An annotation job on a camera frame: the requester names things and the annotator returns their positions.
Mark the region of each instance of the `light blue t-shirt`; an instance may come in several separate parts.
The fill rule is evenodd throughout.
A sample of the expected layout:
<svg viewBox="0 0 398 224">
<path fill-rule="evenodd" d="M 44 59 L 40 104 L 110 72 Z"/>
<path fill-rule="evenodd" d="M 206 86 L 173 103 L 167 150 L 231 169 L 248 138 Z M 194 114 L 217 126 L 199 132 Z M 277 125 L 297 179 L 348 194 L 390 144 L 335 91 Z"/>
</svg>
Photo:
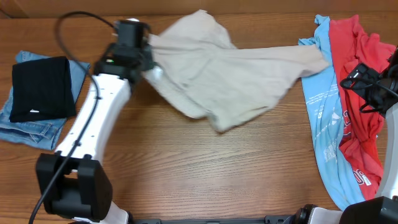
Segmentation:
<svg viewBox="0 0 398 224">
<path fill-rule="evenodd" d="M 310 119 L 312 143 L 319 173 L 331 199 L 344 210 L 363 202 L 364 197 L 354 177 L 351 165 L 339 150 L 343 137 L 343 110 L 333 68 L 329 40 L 329 17 L 317 15 L 319 27 L 309 39 L 300 39 L 299 45 L 316 44 L 330 66 L 324 71 L 302 78 L 305 104 Z"/>
</svg>

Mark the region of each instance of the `red t-shirt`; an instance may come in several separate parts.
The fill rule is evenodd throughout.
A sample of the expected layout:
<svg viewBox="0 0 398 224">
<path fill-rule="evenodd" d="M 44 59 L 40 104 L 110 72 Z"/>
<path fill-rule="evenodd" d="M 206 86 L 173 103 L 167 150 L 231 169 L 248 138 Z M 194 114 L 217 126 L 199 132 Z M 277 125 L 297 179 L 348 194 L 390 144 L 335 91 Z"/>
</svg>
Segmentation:
<svg viewBox="0 0 398 224">
<path fill-rule="evenodd" d="M 387 59 L 395 47 L 380 42 L 378 34 L 368 36 L 359 24 L 358 15 L 330 21 L 329 37 L 345 121 L 340 150 L 351 164 L 364 198 L 369 200 L 374 198 L 383 175 L 376 135 L 384 118 L 379 113 L 359 112 L 365 101 L 354 91 L 342 89 L 340 81 L 359 63 L 382 72 L 389 65 Z"/>
</svg>

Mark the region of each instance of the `black bracket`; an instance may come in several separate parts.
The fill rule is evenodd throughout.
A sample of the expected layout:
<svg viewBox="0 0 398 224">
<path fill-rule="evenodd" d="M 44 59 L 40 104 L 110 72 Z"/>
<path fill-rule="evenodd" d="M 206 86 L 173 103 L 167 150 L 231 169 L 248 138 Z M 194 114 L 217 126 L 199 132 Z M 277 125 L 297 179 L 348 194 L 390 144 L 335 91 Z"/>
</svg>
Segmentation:
<svg viewBox="0 0 398 224">
<path fill-rule="evenodd" d="M 128 79 L 132 86 L 136 85 L 143 71 L 155 67 L 148 32 L 150 27 L 146 23 L 119 21 L 118 41 L 110 44 L 95 63 L 94 74 L 117 75 L 120 79 Z"/>
<path fill-rule="evenodd" d="M 36 174 L 42 194 L 64 159 L 60 153 L 40 155 Z M 77 170 L 77 179 L 65 177 L 72 170 Z M 99 161 L 91 160 L 90 156 L 70 158 L 43 204 L 49 214 L 99 222 L 108 214 L 112 194 L 111 182 Z"/>
<path fill-rule="evenodd" d="M 265 224 L 285 224 L 291 215 L 267 215 L 264 219 Z"/>
<path fill-rule="evenodd" d="M 348 206 L 340 218 L 340 224 L 373 223 L 398 223 L 398 203 L 386 197 L 378 197 Z"/>
</svg>

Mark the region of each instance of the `clothing pile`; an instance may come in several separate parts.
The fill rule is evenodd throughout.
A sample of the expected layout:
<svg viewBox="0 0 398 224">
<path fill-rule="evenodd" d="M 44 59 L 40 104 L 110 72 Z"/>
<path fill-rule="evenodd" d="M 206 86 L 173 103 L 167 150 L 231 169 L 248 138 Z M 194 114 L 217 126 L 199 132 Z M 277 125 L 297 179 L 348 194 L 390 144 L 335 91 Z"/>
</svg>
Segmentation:
<svg viewBox="0 0 398 224">
<path fill-rule="evenodd" d="M 313 38 L 300 45 L 315 44 L 331 66 L 317 75 L 302 78 L 318 169 L 336 205 L 374 198 L 383 175 L 376 138 L 384 118 L 378 113 L 360 113 L 365 102 L 339 83 L 359 63 L 382 72 L 395 51 L 380 42 L 378 34 L 365 33 L 359 17 L 339 21 L 317 15 L 319 27 Z"/>
<path fill-rule="evenodd" d="M 54 149 L 66 119 L 76 115 L 85 72 L 65 57 L 21 51 L 16 61 L 9 98 L 0 111 L 0 139 Z"/>
<path fill-rule="evenodd" d="M 395 47 L 377 34 L 368 36 L 358 16 L 333 21 L 317 15 L 315 23 L 314 37 L 295 46 L 237 49 L 228 31 L 199 10 L 150 36 L 161 72 L 145 78 L 184 115 L 207 118 L 218 132 L 273 109 L 302 78 L 320 175 L 344 210 L 374 198 L 379 188 L 383 169 L 376 138 L 384 119 L 360 113 L 364 100 L 339 83 L 359 63 L 383 71 Z M 0 139 L 53 149 L 66 118 L 76 115 L 85 71 L 65 57 L 30 52 L 20 52 L 17 62 L 0 112 Z"/>
</svg>

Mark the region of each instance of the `wood grain surface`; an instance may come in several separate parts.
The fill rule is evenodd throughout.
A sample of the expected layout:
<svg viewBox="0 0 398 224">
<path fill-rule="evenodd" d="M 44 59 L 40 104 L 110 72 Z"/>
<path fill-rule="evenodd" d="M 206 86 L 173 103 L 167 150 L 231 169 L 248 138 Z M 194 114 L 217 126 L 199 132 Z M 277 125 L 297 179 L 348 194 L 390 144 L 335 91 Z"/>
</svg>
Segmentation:
<svg viewBox="0 0 398 224">
<path fill-rule="evenodd" d="M 332 14 L 332 19 L 352 16 Z M 139 17 L 154 32 L 181 16 Z M 313 36 L 315 13 L 216 16 L 239 48 L 296 45 Z M 107 17 L 116 21 L 125 17 Z M 398 15 L 361 13 L 367 32 L 398 43 Z M 8 97 L 15 55 L 28 50 L 63 55 L 53 36 L 55 19 L 0 20 L 0 104 Z M 90 18 L 70 19 L 65 42 L 82 61 L 98 60 L 111 30 Z M 84 102 L 88 82 L 78 100 Z M 68 120 L 61 139 L 73 124 Z M 378 147 L 384 160 L 386 129 Z M 243 126 L 218 134 L 208 121 L 184 117 L 146 82 L 124 107 L 107 144 L 104 169 L 114 201 L 136 218 L 238 218 L 291 214 L 306 203 L 337 209 L 318 173 L 310 125 L 297 82 L 277 107 Z M 27 223 L 40 197 L 34 166 L 43 151 L 0 142 L 0 223 Z M 40 209 L 35 223 L 68 223 Z"/>
<path fill-rule="evenodd" d="M 169 16 L 190 14 L 198 9 L 213 15 L 398 10 L 396 0 L 0 0 L 1 4 L 4 11 L 15 18 L 55 18 L 70 11 L 88 11 L 101 16 Z"/>
</svg>

